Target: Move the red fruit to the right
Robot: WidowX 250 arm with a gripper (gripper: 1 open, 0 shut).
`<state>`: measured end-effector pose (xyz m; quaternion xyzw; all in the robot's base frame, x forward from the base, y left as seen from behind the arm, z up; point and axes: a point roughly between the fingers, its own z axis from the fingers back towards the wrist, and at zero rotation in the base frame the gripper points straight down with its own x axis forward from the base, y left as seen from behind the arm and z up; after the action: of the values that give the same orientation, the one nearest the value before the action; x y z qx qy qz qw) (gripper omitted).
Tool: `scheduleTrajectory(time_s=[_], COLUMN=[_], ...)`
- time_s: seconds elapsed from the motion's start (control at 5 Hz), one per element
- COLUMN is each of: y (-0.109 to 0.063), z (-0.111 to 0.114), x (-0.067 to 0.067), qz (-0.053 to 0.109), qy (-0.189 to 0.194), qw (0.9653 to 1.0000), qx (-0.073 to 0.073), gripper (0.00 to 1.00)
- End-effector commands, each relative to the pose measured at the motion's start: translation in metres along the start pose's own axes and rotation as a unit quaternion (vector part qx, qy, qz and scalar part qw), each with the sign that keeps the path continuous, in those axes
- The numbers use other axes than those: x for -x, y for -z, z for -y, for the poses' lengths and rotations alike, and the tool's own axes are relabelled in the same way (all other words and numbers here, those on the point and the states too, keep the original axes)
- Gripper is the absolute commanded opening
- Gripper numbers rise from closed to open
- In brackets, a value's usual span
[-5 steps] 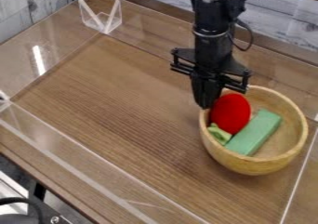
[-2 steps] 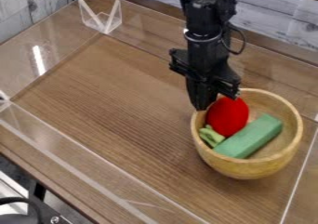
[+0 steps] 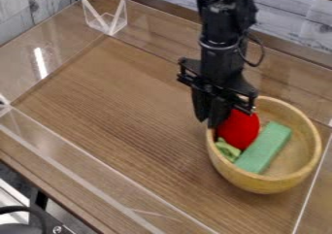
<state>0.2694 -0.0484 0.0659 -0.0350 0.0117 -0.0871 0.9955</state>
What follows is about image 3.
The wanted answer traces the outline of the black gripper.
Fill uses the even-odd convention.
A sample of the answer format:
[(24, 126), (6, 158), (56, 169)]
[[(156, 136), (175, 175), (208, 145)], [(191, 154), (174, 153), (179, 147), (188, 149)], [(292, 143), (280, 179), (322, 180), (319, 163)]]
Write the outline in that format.
[(218, 128), (232, 110), (254, 113), (259, 91), (243, 76), (248, 41), (227, 46), (202, 42), (200, 46), (200, 59), (179, 59), (178, 80), (191, 88), (198, 120), (208, 119), (208, 127)]

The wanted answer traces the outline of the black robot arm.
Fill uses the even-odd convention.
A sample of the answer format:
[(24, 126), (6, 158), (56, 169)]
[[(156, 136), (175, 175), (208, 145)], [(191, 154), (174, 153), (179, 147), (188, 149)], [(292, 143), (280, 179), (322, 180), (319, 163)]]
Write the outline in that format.
[(191, 87), (195, 115), (210, 128), (219, 127), (238, 110), (251, 115), (259, 90), (247, 81), (248, 43), (258, 42), (250, 29), (258, 22), (255, 0), (196, 0), (202, 20), (198, 59), (179, 59), (178, 80)]

